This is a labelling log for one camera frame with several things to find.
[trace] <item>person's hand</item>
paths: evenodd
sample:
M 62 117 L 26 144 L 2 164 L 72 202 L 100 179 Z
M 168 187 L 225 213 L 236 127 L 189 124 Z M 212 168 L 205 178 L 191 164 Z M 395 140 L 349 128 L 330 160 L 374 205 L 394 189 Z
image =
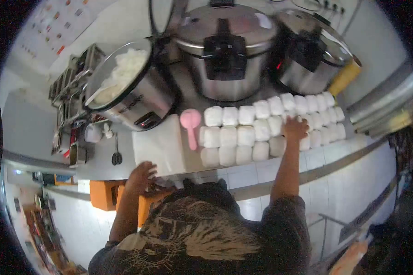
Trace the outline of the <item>person's hand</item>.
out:
M 297 118 L 298 117 L 291 118 L 288 116 L 286 123 L 283 124 L 283 135 L 288 142 L 299 142 L 307 137 L 306 131 L 309 129 L 307 120 L 303 118 L 303 121 L 299 122 Z
M 145 189 L 154 184 L 154 174 L 156 164 L 152 162 L 142 162 L 135 168 L 126 181 L 126 191 L 137 195 L 142 195 Z

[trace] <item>white cutting board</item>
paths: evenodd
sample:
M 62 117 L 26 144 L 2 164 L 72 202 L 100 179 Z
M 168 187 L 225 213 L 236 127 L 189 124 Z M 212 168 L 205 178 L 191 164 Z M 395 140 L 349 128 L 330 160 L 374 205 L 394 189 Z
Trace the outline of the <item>white cutting board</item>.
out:
M 144 132 L 132 132 L 135 162 L 158 165 L 156 176 L 186 173 L 179 116 L 172 114 L 163 123 Z

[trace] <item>person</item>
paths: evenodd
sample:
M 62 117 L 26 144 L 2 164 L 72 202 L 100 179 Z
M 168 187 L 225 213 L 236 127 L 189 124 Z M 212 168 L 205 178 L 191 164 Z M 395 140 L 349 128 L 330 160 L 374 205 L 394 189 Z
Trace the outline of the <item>person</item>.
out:
M 299 192 L 299 141 L 307 121 L 287 118 L 285 154 L 260 222 L 244 219 L 220 184 L 178 190 L 137 233 L 138 197 L 156 171 L 143 162 L 126 181 L 109 241 L 89 274 L 305 274 L 310 242 Z

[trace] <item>open rice cooker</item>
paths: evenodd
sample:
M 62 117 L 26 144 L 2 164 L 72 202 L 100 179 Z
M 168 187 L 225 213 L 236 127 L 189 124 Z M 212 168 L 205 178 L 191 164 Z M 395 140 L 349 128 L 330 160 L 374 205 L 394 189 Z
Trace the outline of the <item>open rice cooker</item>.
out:
M 155 2 L 149 3 L 152 37 L 136 39 L 106 57 L 89 78 L 85 91 L 88 111 L 133 131 L 159 125 L 176 107 L 180 95 L 171 73 L 161 62 L 161 52 L 185 13 L 187 0 L 167 1 L 164 21 L 162 14 L 153 14 L 158 10 Z

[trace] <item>person's arm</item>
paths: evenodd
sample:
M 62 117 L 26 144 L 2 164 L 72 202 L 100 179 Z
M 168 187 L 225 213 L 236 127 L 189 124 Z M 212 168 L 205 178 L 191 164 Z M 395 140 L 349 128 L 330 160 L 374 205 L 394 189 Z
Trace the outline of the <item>person's arm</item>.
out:
M 142 162 L 130 174 L 110 231 L 110 242 L 121 242 L 128 235 L 137 232 L 139 195 L 154 183 L 154 178 L 149 178 L 157 172 L 153 170 L 155 167 L 151 162 Z
M 306 119 L 298 122 L 297 118 L 287 117 L 286 124 L 283 125 L 286 151 L 272 186 L 271 203 L 285 196 L 298 195 L 300 140 L 307 136 L 307 129 L 309 126 Z

